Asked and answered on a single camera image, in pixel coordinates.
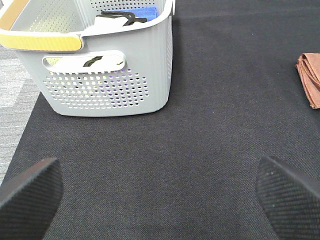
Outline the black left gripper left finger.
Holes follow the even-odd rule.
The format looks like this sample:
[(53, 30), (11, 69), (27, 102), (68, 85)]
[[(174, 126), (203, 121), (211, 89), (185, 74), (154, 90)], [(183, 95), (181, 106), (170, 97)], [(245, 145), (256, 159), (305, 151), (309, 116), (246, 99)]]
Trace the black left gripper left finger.
[(45, 158), (0, 187), (0, 238), (41, 240), (63, 197), (60, 161)]

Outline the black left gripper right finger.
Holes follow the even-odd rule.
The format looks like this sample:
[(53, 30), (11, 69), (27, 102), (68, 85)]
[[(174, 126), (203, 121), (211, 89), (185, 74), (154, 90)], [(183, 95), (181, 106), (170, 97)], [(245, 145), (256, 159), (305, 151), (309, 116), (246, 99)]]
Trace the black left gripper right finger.
[(255, 191), (279, 239), (320, 238), (319, 181), (274, 156), (263, 156)]

